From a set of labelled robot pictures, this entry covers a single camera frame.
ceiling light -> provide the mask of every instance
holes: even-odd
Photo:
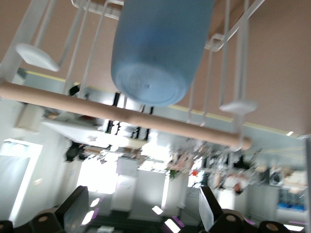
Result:
[[[160,215],[161,213],[163,213],[163,210],[160,209],[160,207],[155,206],[154,208],[152,208],[152,210],[157,214]]]
[[[81,225],[85,226],[86,224],[88,224],[91,221],[93,214],[94,214],[94,210],[88,212],[85,218],[83,219]]]
[[[166,220],[165,224],[171,229],[173,233],[178,233],[180,231],[180,228],[171,219]]]
[[[92,204],[90,205],[90,207],[96,206],[98,204],[99,200],[100,200],[99,198],[96,198],[94,201],[92,201]]]
[[[286,134],[286,136],[291,136],[294,132],[293,131],[290,131],[288,132],[288,134]]]
[[[293,225],[284,225],[284,227],[286,227],[290,231],[295,231],[295,232],[299,232],[302,229],[304,229],[304,227],[298,227],[298,226],[293,226]]]

water bottle case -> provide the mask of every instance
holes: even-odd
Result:
[[[111,75],[117,89],[151,106],[184,98],[200,65],[214,0],[127,0]]]

cardboard tube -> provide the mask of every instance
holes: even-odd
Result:
[[[224,146],[231,147],[236,146],[239,143],[238,134],[226,133],[219,130],[187,124],[185,122],[109,106],[89,100],[64,96],[8,82],[3,82],[0,85],[0,97],[91,117],[127,122],[144,128],[151,128]],[[251,146],[251,140],[249,138],[244,138],[242,149],[246,150]]]

red object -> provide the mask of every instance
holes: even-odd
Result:
[[[199,171],[198,171],[198,170],[193,170],[193,171],[192,171],[192,173],[191,173],[191,175],[192,175],[192,176],[197,176],[197,175],[198,175],[198,173],[199,173]]]

yellow stripe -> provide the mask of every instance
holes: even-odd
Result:
[[[286,151],[299,151],[303,150],[305,147],[286,147],[286,148],[274,148],[274,149],[266,149],[262,150],[261,153],[278,153],[278,152],[286,152]],[[245,154],[253,154],[255,150],[247,151]]]
[[[36,76],[41,76],[43,78],[48,78],[48,79],[53,79],[53,80],[60,81],[60,82],[65,82],[65,79],[58,78],[58,77],[51,76],[51,75],[41,74],[41,73],[29,71],[29,70],[25,70],[25,72],[27,74],[33,74],[33,75],[36,75]],[[91,88],[91,89],[97,90],[97,91],[109,92],[109,93],[113,92],[113,91],[109,91],[109,90],[106,90],[106,89],[101,89],[101,88],[94,87],[94,86],[88,86],[88,88]],[[183,107],[183,106],[179,106],[179,105],[171,105],[171,106],[169,106],[169,108],[180,110],[180,111],[183,111],[183,112],[187,112],[189,110],[187,107]],[[203,111],[198,111],[198,110],[192,110],[191,113],[197,114],[197,115],[203,115],[204,112]],[[217,119],[217,120],[222,120],[222,121],[226,121],[226,122],[232,122],[232,120],[233,120],[230,117],[220,116],[220,115],[211,114],[211,113],[208,113],[206,116],[209,117],[209,118],[213,118],[213,119]],[[288,131],[278,130],[278,129],[275,129],[275,128],[272,128],[272,127],[258,125],[258,124],[254,124],[254,123],[250,123],[250,122],[244,123],[244,126],[247,126],[247,127],[253,128],[253,129],[257,129],[257,130],[264,130],[264,131],[267,131],[267,132],[272,132],[272,133],[276,133],[276,134],[280,134],[280,135],[286,135],[288,133]],[[296,134],[296,133],[293,133],[289,137],[297,138],[297,137],[299,137],[299,135]]]
[[[57,78],[55,76],[51,76],[51,75],[47,75],[47,74],[41,74],[41,73],[33,72],[33,71],[30,71],[30,70],[25,70],[25,73],[33,74],[33,75],[40,76],[40,77],[47,78],[47,79],[53,79],[53,80],[60,81],[60,82],[63,82],[63,83],[65,82],[65,79]]]
[[[30,70],[25,70],[25,73],[27,73],[27,74],[33,74],[33,75],[36,75],[36,76],[40,76],[40,77],[42,77],[42,78],[47,78],[47,79],[52,79],[52,80],[60,81],[60,82],[63,82],[63,83],[65,82],[65,79],[58,78],[58,77],[51,76],[51,75],[47,75],[47,74],[42,74],[42,73],[33,72],[33,71],[30,71]],[[73,84],[74,84],[74,85],[79,85],[79,84],[81,84],[81,83],[79,83],[79,82],[74,82]],[[93,90],[97,90],[97,91],[105,91],[105,92],[110,92],[110,93],[113,92],[113,91],[101,89],[101,88],[94,87],[94,86],[88,86],[88,88],[93,89]]]

